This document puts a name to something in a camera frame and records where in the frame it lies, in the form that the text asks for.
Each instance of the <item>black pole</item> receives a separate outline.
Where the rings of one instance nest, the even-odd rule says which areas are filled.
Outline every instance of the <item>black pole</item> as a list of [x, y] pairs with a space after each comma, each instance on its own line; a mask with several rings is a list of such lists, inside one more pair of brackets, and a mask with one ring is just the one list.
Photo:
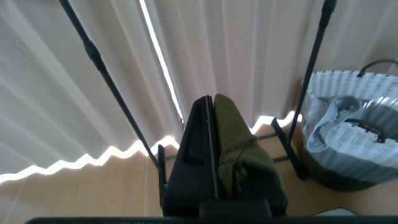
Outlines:
[[328, 26], [331, 13], [335, 10], [336, 7], [336, 0], [325, 0], [322, 7], [322, 15], [319, 21], [319, 28], [317, 32], [317, 36], [315, 37], [315, 41], [313, 43], [312, 52], [310, 56], [310, 60], [308, 61], [307, 71], [305, 72], [303, 87], [300, 93], [300, 99], [297, 104], [297, 108], [294, 112], [294, 117], [292, 120], [292, 125], [290, 126], [289, 130], [289, 137], [287, 139], [287, 144], [290, 144], [293, 138], [294, 129], [296, 128], [297, 118], [299, 117], [301, 107], [303, 106], [303, 101], [305, 94], [307, 92], [308, 84], [310, 83], [311, 74], [313, 71], [313, 67], [315, 62], [317, 61], [319, 49], [321, 47], [323, 35], [325, 34], [326, 27]]
[[83, 41], [83, 44], [85, 46], [88, 56], [94, 62], [95, 67], [101, 73], [106, 84], [109, 86], [109, 89], [112, 91], [113, 96], [115, 97], [116, 101], [119, 103], [119, 106], [123, 110], [124, 115], [126, 115], [127, 120], [129, 120], [129, 122], [130, 122], [132, 128], [134, 129], [134, 131], [136, 132], [138, 138], [142, 141], [146, 151], [148, 152], [150, 159], [152, 159], [152, 162], [155, 164], [157, 170], [159, 172], [162, 172], [158, 161], [156, 160], [153, 153], [150, 151], [150, 147], [149, 147], [147, 141], [145, 140], [144, 135], [142, 134], [141, 130], [139, 129], [136, 121], [132, 117], [132, 114], [131, 114], [129, 108], [127, 107], [126, 103], [124, 102], [118, 88], [116, 87], [111, 76], [109, 75], [104, 62], [102, 61], [101, 54], [100, 54], [99, 50], [96, 48], [95, 44], [90, 40], [90, 38], [88, 38], [86, 31], [84, 30], [83, 26], [81, 25], [79, 19], [77, 18], [76, 14], [75, 14], [75, 11], [72, 9], [68, 0], [59, 0], [59, 1], [63, 7], [63, 10], [67, 13], [67, 15], [70, 19], [70, 22], [73, 24], [73, 26], [75, 27], [81, 40]]

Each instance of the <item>floor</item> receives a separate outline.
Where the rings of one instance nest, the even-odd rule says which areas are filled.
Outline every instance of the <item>floor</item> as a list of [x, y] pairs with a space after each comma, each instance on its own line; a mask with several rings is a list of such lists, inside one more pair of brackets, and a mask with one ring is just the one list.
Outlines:
[[[262, 126], [257, 135], [273, 133]], [[300, 142], [300, 134], [295, 135]], [[277, 138], [260, 141], [272, 157], [285, 155]], [[171, 147], [167, 155], [177, 153]], [[167, 162], [170, 174], [173, 161]], [[299, 180], [289, 161], [277, 163], [289, 199], [288, 215], [307, 216], [344, 207], [360, 215], [398, 215], [398, 180], [355, 193], [329, 190], [312, 179]], [[161, 216], [157, 171], [141, 152], [112, 157], [104, 166], [31, 175], [0, 185], [0, 223], [34, 217]]]

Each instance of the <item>olive green cloth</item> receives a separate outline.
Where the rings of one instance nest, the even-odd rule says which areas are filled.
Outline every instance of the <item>olive green cloth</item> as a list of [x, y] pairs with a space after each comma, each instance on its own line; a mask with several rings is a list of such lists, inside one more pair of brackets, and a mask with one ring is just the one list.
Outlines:
[[282, 187], [282, 179], [272, 159], [258, 145], [257, 137], [251, 134], [234, 102], [217, 94], [214, 109], [221, 154], [218, 175], [226, 196], [233, 197], [234, 179], [238, 183], [244, 180], [247, 167], [275, 175]]

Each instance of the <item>black metal frame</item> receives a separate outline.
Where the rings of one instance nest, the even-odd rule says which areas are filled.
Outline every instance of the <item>black metal frame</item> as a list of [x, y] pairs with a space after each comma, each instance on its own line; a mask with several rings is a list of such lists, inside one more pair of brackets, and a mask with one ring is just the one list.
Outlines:
[[[158, 170], [158, 173], [159, 173], [159, 198], [160, 198], [160, 206], [162, 206], [162, 199], [163, 199], [163, 195], [165, 192], [165, 188], [167, 186], [167, 179], [166, 179], [166, 174], [165, 174], [165, 162], [170, 159], [175, 159], [175, 156], [165, 157], [165, 149], [161, 145], [158, 146], [158, 159], [156, 159], [155, 155], [153, 155], [147, 141], [145, 140], [145, 137], [141, 133], [141, 130], [139, 129], [134, 118], [132, 117], [132, 114], [131, 114], [130, 110], [128, 109], [126, 103], [124, 102], [118, 88], [116, 87], [111, 76], [109, 75], [104, 62], [101, 59], [101, 54], [100, 54], [99, 50], [96, 48], [95, 44], [92, 43], [90, 38], [87, 36], [87, 33], [85, 32], [83, 26], [81, 25], [79, 19], [77, 18], [76, 14], [73, 11], [68, 0], [59, 0], [59, 1], [60, 1], [60, 4], [62, 5], [63, 9], [65, 10], [67, 16], [69, 17], [71, 23], [73, 24], [76, 31], [78, 32], [78, 35], [80, 36], [81, 40], [83, 41], [83, 44], [85, 46], [88, 56], [93, 61], [93, 63], [95, 64], [95, 66], [99, 70], [99, 72], [102, 74], [106, 84], [109, 86], [109, 89], [112, 91], [112, 94], [114, 95], [116, 101], [119, 103], [121, 109], [123, 110], [124, 115], [126, 115], [126, 118], [128, 119], [132, 128], [136, 132], [138, 138], [142, 141], [146, 151], [148, 152], [150, 159], [155, 164], [155, 166]], [[300, 98], [299, 98], [298, 105], [297, 105], [297, 108], [294, 113], [294, 118], [292, 120], [292, 124], [290, 126], [288, 138], [286, 138], [285, 132], [279, 126], [276, 118], [274, 118], [271, 123], [272, 127], [275, 130], [275, 133], [259, 137], [259, 140], [272, 138], [272, 137], [276, 137], [276, 136], [279, 138], [280, 143], [283, 145], [283, 147], [285, 149], [286, 156], [280, 157], [280, 158], [275, 158], [274, 162], [290, 160], [290, 162], [293, 165], [294, 170], [296, 171], [297, 176], [300, 179], [306, 179], [308, 177], [308, 174], [307, 174], [307, 171], [304, 169], [304, 167], [301, 165], [296, 153], [294, 153], [294, 150], [292, 149], [292, 146], [291, 146], [291, 141], [292, 141], [294, 129], [297, 124], [297, 118], [299, 117], [300, 110], [301, 110], [301, 107], [302, 107], [302, 104], [304, 101], [304, 97], [305, 97], [305, 94], [306, 94], [306, 91], [308, 88], [308, 84], [311, 79], [313, 67], [314, 67], [315, 61], [318, 56], [322, 38], [325, 33], [326, 27], [329, 23], [331, 13], [335, 9], [335, 6], [336, 6], [336, 0], [325, 0], [325, 2], [323, 3], [322, 16], [321, 16], [321, 19], [319, 22], [319, 29], [318, 29], [317, 36], [314, 41], [310, 60], [308, 61], [307, 71], [305, 72], [305, 77], [303, 80]]]

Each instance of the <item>curtain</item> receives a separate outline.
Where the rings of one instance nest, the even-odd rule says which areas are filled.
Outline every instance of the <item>curtain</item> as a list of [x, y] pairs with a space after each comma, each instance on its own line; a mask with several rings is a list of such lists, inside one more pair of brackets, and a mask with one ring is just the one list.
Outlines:
[[[231, 97], [250, 127], [262, 115], [284, 118], [323, 1], [71, 4], [152, 146], [165, 136], [179, 141], [203, 95]], [[393, 0], [338, 1], [315, 69], [396, 58], [397, 10]], [[0, 36], [0, 174], [98, 159], [137, 141], [58, 1], [1, 1]], [[386, 64], [371, 70], [398, 72]]]

